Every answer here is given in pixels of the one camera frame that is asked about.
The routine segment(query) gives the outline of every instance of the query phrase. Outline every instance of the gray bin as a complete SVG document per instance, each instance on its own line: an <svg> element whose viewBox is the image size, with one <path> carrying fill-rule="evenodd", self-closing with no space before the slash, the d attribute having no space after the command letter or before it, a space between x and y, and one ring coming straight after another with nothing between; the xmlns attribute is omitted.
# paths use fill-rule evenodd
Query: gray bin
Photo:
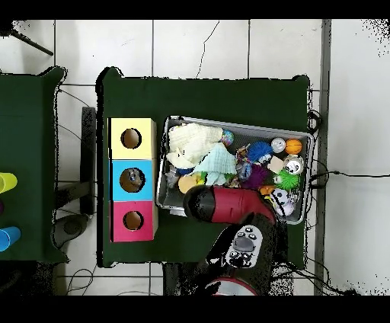
<svg viewBox="0 0 390 323"><path fill-rule="evenodd" d="M176 214L184 214L184 194L178 190L177 186L173 189L168 188L166 184L166 177L164 175L164 173L169 172L169 162L166 160L164 153L169 151L168 131L173 126L178 126L182 123L198 123L204 126L218 126L224 130L232 131L235 135L235 139L227 149L233 155L238 148L258 140L263 140L270 143L272 139L277 137L283 138L285 140L293 138L299 139L302 143L302 151L299 153L299 155L302 156L305 161L305 170L300 174L299 191L301 194L299 201L296 204L296 209L292 215L288 217L287 223L294 225L300 223L304 219L305 206L308 199L308 181L310 179L308 166L312 164L312 151L314 146L314 138L311 134L177 116L168 117L165 121L164 134L161 141L162 154L160 170L158 174L157 192L155 195L155 202L158 207L161 207L162 209L169 209Z"/></svg>

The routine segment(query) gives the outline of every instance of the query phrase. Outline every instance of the stacked boxes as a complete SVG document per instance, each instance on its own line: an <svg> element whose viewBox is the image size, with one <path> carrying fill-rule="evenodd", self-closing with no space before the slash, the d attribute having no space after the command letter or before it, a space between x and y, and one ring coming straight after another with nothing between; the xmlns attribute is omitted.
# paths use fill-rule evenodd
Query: stacked boxes
<svg viewBox="0 0 390 323"><path fill-rule="evenodd" d="M153 240L156 128L149 118L109 118L110 240Z"/></svg>

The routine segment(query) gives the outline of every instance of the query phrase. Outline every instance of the green tablecloth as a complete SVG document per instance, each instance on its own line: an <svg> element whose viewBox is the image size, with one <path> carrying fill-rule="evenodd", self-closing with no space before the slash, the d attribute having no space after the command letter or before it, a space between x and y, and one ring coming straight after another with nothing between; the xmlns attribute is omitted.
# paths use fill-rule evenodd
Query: green tablecloth
<svg viewBox="0 0 390 323"><path fill-rule="evenodd" d="M1 260L66 261L51 239L55 180L55 90L65 74L51 68L42 75L0 74L0 172L18 185L0 194L5 212L0 228L15 225L21 238Z"/></svg>
<svg viewBox="0 0 390 323"><path fill-rule="evenodd" d="M158 147L165 118L170 115L306 132L307 89L305 76L295 80L173 80L124 78L114 67L105 69L97 79L97 143L99 153L103 152L97 164L98 177L103 178L104 184L108 182L108 117L152 118L157 123ZM114 261L196 262L207 255L225 228L222 224L201 223L160 209L153 241L111 243L108 190L100 186L99 195L102 193L97 253L105 267ZM304 222L288 226L288 241L289 261L302 268Z"/></svg>

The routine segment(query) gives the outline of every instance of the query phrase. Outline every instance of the floor crack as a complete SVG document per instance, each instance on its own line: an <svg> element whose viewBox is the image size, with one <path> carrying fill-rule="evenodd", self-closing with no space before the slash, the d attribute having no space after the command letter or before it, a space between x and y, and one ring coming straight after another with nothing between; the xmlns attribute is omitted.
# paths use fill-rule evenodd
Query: floor crack
<svg viewBox="0 0 390 323"><path fill-rule="evenodd" d="M207 37L207 39L203 42L203 54L202 54L202 58L200 59L200 65L199 65L199 71L197 73L197 76L196 78L198 78L199 74L200 74L200 69L202 68L202 62L203 62L203 57L204 57L204 53L206 52L206 41L209 40L209 38L213 35L214 33L214 30L216 29L216 27L219 25L219 20L218 22L216 23L216 26L214 27L213 31L211 32L211 34Z"/></svg>

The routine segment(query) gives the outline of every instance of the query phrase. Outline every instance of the yellow cup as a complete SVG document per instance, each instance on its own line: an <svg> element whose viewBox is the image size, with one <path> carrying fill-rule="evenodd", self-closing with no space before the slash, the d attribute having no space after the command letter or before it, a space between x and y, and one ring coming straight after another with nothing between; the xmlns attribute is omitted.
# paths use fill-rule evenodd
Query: yellow cup
<svg viewBox="0 0 390 323"><path fill-rule="evenodd" d="M0 193L12 190L17 183L18 179L15 175L11 173L0 173Z"/></svg>

